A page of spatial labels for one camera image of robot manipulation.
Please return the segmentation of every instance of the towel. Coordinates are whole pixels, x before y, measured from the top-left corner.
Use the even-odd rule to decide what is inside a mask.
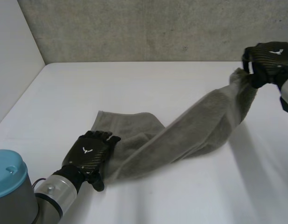
[[[166,128],[151,113],[99,111],[91,130],[111,131],[122,139],[103,168],[105,182],[139,178],[224,145],[256,95],[257,90],[248,83],[249,76],[238,68],[228,86],[206,94]]]

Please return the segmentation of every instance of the blue cap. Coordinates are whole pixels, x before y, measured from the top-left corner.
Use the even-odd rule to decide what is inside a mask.
[[[0,149],[0,198],[21,186],[26,176],[27,166],[22,157],[14,151]]]

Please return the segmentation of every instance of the white wall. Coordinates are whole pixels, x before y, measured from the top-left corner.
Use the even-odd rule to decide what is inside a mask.
[[[0,0],[0,122],[45,66],[16,0]]]

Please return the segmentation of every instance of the white table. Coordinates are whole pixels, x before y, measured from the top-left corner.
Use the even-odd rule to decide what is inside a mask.
[[[0,148],[19,152],[31,181],[47,177],[99,110],[151,112],[166,126],[240,63],[54,63],[0,123]],[[62,224],[288,223],[288,114],[266,85],[216,152],[97,193],[83,184]]]

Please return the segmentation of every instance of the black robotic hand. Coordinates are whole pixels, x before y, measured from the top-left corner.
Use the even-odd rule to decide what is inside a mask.
[[[54,174],[69,179],[79,190],[84,181],[97,191],[104,190],[101,176],[102,165],[110,159],[121,138],[111,132],[88,131],[80,136],[63,160],[62,169]]]
[[[288,43],[258,43],[245,49],[242,56],[243,68],[249,73],[248,63],[252,62],[254,74],[251,85],[260,88],[266,83],[276,84],[279,89],[288,80]]]

